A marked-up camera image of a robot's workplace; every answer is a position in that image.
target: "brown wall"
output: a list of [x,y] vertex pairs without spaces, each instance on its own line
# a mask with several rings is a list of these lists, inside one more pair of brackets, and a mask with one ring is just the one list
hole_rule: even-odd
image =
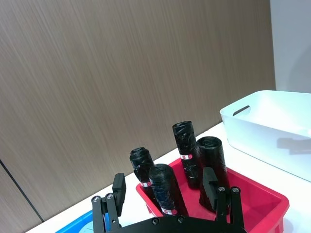
[[43,219],[274,88],[268,0],[0,0],[0,159]]
[[24,232],[39,223],[39,217],[0,165],[0,232]]

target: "wooden wall panel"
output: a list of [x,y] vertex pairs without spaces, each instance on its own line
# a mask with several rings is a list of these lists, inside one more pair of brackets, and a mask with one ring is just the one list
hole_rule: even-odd
[[274,88],[268,0],[0,0],[0,158],[44,219]]
[[24,232],[39,223],[39,217],[0,165],[0,232]]

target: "white wall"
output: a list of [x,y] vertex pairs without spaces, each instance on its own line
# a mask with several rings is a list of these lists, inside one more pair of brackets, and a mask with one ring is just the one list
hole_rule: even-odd
[[276,89],[311,93],[311,0],[271,0]]

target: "white plastic basket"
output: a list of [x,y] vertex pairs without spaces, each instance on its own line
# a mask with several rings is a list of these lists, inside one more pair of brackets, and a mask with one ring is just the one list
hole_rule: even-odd
[[311,94],[259,91],[220,114],[232,147],[311,182]]

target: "red tray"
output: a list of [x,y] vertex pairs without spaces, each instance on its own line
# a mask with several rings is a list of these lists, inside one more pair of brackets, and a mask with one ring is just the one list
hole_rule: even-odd
[[[215,214],[199,204],[200,191],[189,189],[180,159],[171,163],[170,166],[174,170],[189,216],[214,220]],[[227,172],[230,185],[241,189],[246,231],[248,233],[282,233],[283,217],[289,208],[288,199],[229,168]],[[136,190],[145,200],[151,213],[155,216],[163,216],[144,193],[140,184],[137,185]]]

